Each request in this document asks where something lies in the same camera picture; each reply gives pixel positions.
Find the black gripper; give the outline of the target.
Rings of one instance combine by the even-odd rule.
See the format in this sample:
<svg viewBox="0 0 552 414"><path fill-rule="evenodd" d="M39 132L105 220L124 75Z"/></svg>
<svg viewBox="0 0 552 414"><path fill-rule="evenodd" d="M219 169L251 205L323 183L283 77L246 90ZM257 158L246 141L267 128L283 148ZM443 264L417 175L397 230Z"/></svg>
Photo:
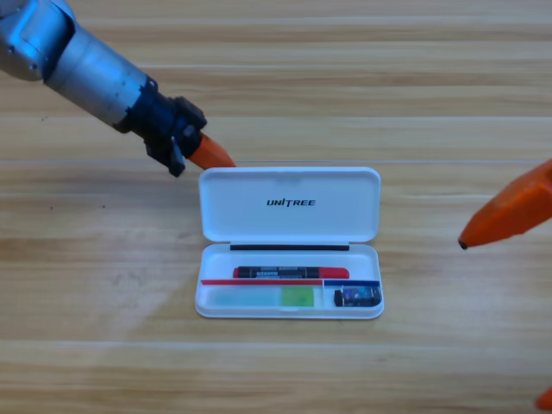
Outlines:
<svg viewBox="0 0 552 414"><path fill-rule="evenodd" d="M207 120L195 104L184 97L166 97L151 78L140 87L136 102L114 125L121 133L132 132L143 139L147 155L178 177L185 160L203 170L235 167L226 150L203 133Z"/></svg>

